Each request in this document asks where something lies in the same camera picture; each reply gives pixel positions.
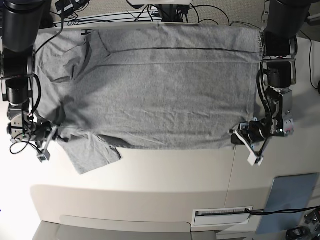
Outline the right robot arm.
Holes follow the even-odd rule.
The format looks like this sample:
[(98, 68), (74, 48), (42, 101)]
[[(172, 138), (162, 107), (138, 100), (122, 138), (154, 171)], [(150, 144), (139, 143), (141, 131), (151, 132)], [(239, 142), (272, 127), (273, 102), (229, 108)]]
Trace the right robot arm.
[(8, 103), (7, 132), (13, 145), (31, 146), (42, 155), (56, 133), (51, 123), (35, 122), (42, 98), (36, 74), (35, 42), (40, 29), (52, 23), (50, 0), (2, 0), (0, 2), (0, 80), (2, 100)]

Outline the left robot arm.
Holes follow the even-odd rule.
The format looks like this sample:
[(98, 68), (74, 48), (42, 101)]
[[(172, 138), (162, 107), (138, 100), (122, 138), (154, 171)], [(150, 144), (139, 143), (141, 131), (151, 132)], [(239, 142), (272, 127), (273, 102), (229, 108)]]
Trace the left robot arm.
[(308, 21), (312, 4), (313, 0), (265, 1), (260, 33), (262, 60), (256, 77), (265, 117), (240, 123), (230, 131), (232, 144), (244, 145), (249, 150), (248, 162), (252, 166), (262, 163), (271, 138), (294, 133), (290, 87), (297, 82), (297, 34)]

